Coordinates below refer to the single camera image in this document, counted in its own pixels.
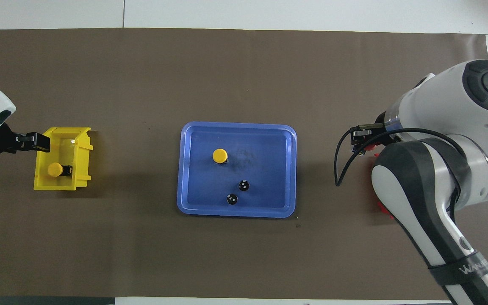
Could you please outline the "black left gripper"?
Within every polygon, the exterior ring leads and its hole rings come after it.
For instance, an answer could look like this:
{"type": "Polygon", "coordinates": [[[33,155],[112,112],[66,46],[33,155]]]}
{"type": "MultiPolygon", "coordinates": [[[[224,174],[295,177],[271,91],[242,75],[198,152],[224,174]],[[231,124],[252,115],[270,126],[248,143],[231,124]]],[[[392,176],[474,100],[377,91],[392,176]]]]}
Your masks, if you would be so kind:
{"type": "Polygon", "coordinates": [[[17,147],[27,150],[50,152],[50,138],[42,133],[14,133],[8,124],[0,126],[0,154],[16,154],[17,147]]]}

